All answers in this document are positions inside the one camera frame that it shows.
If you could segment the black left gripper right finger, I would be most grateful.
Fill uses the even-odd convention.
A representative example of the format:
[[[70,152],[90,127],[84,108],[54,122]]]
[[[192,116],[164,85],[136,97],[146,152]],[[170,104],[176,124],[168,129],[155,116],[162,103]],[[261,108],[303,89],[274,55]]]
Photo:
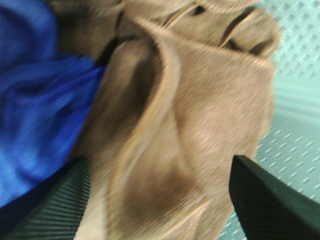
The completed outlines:
[[[235,155],[229,195],[249,240],[318,240],[320,205],[245,155]]]

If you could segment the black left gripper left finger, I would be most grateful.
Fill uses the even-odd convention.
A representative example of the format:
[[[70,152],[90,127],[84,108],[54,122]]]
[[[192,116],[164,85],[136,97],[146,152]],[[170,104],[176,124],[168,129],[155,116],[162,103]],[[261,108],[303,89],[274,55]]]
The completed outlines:
[[[72,240],[90,196],[88,161],[77,157],[0,209],[2,240]]]

